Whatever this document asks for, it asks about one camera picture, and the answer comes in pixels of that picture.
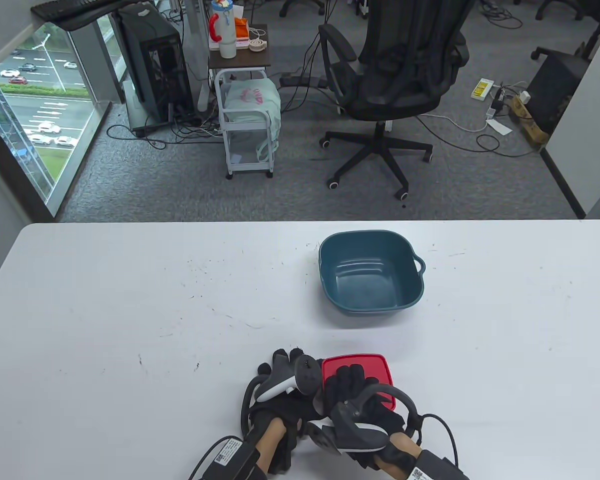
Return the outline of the person's left hand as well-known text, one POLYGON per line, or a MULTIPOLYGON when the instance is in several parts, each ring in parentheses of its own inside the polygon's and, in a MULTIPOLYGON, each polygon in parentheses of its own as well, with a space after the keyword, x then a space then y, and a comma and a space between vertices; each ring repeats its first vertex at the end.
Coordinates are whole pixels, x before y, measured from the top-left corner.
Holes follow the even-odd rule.
POLYGON ((259 452, 262 478, 286 473, 308 422, 324 417, 316 405, 322 381, 320 361, 299 347, 275 350, 258 367, 243 398, 241 428, 259 452))

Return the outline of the person's right hand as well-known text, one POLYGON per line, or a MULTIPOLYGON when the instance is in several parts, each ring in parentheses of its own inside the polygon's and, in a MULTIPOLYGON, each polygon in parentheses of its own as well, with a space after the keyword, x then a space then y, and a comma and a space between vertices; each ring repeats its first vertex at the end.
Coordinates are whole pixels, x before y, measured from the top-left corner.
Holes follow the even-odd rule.
POLYGON ((363 366, 341 366, 326 379, 323 413, 331 420, 338 446, 363 468, 383 470, 405 479, 416 466, 421 449, 412 441, 409 419, 386 407, 381 393, 359 396, 379 384, 366 377, 363 366))

